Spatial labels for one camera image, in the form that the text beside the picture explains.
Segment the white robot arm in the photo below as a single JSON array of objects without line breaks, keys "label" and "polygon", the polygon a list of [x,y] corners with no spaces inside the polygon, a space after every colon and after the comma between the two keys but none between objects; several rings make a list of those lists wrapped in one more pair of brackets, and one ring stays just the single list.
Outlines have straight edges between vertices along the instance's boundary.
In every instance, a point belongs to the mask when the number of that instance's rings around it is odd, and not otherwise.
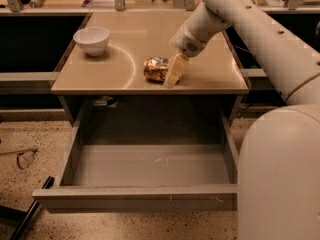
[{"label": "white robot arm", "polygon": [[165,84],[233,26],[286,105],[257,119],[238,162],[239,240],[320,240],[320,55],[252,0],[201,0],[172,42]]}]

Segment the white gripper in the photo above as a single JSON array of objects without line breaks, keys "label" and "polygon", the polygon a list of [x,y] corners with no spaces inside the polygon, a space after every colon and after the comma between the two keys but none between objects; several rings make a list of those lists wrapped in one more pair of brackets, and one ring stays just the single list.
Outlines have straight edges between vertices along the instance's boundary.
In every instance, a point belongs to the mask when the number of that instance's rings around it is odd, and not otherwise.
[{"label": "white gripper", "polygon": [[188,68],[189,58],[198,56],[206,48],[207,44],[199,41],[191,34],[186,22],[181,25],[169,43],[176,49],[178,54],[169,60],[164,86],[173,88]]}]

